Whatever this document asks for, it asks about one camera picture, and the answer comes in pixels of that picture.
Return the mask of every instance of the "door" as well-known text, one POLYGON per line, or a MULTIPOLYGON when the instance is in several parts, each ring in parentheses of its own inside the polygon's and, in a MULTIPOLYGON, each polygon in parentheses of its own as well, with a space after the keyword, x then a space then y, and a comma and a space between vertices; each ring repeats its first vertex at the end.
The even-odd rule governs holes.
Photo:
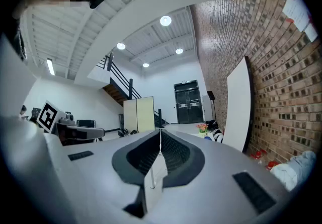
POLYGON ((200 93, 197 81, 175 85, 179 124, 203 122, 200 93))

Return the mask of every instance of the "red brick wall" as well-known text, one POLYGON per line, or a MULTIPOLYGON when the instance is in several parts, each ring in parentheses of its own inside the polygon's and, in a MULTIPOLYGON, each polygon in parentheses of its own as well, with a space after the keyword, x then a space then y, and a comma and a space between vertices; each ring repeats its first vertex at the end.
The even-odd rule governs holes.
POLYGON ((191 6, 198 56, 225 128, 227 76, 246 55, 255 87, 249 150, 285 162, 321 144, 322 47, 285 21, 286 0, 226 0, 191 6))

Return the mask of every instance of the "fluorescent light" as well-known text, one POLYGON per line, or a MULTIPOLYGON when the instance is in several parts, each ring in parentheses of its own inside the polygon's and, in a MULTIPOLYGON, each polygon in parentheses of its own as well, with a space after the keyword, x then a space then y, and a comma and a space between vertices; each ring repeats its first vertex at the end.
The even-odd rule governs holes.
POLYGON ((183 49, 177 49, 176 54, 181 54, 183 52, 183 49))
POLYGON ((47 65, 48 65, 49 72, 54 76, 55 75, 54 67, 52 65, 52 60, 49 58, 47 59, 47 65))
POLYGON ((118 49, 120 49, 120 50, 125 49, 125 45, 124 45, 123 43, 121 43, 121 42, 119 42, 118 44, 116 44, 116 47, 117 47, 118 49))
POLYGON ((171 21, 172 20, 171 20, 170 16, 163 16, 160 19, 160 24, 163 25, 163 26, 168 26, 168 25, 170 25, 171 21))

